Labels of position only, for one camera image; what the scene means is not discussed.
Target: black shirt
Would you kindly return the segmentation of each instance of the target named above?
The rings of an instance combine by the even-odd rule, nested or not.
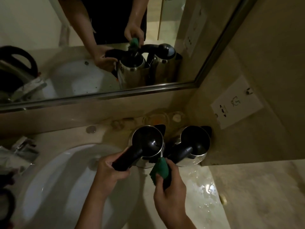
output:
[[[124,36],[133,0],[82,0],[87,9],[98,45],[128,42]],[[146,38],[147,10],[141,22]]]

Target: reflected person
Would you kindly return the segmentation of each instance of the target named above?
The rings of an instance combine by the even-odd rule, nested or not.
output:
[[[116,182],[129,176],[130,170],[116,171],[111,165],[124,153],[120,152],[101,158],[94,181],[83,205],[75,229],[99,229],[102,224],[104,204],[114,189]],[[170,186],[163,190],[163,178],[156,175],[154,202],[157,212],[168,229],[188,228],[196,229],[185,213],[186,186],[179,174],[178,167],[166,160],[171,168],[172,181]]]
[[[146,38],[149,0],[58,0],[71,26],[101,69],[111,72],[115,58],[105,58],[111,47],[104,44],[126,43]]]

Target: stainless steel kettle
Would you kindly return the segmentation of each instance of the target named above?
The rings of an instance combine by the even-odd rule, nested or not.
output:
[[[150,65],[148,85],[172,83],[177,79],[177,72],[182,56],[169,44],[146,44],[139,49],[141,54],[148,53],[147,63]]]
[[[149,64],[142,54],[135,50],[123,51],[119,49],[108,50],[105,57],[118,60],[116,69],[112,74],[119,80],[120,88],[137,88],[146,85],[149,74]]]
[[[209,126],[187,126],[178,130],[166,143],[164,157],[177,166],[185,167],[201,162],[210,148],[212,128]]]
[[[112,167],[118,171],[125,171],[132,165],[140,168],[153,167],[165,149],[165,129],[165,125],[136,128],[130,134],[128,149],[112,163]]]

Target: person's left hand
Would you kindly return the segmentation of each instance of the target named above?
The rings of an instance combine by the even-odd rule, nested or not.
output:
[[[93,181],[93,185],[97,186],[101,190],[104,198],[107,198],[114,189],[116,182],[119,179],[124,179],[130,175],[130,170],[116,171],[112,167],[112,162],[118,159],[125,151],[112,154],[106,157],[100,158],[98,161],[97,172]]]
[[[139,38],[139,47],[144,45],[144,32],[134,22],[128,22],[124,31],[125,38],[130,42],[132,38]]]

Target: wall socket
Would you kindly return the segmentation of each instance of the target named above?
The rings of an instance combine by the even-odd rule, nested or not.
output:
[[[264,106],[253,93],[247,80],[240,76],[212,104],[220,128],[224,129],[257,112]]]
[[[206,21],[207,15],[201,8],[200,1],[198,1],[193,11],[192,18],[183,42],[189,57],[191,57],[193,54],[193,50],[197,44],[199,35],[201,34]]]

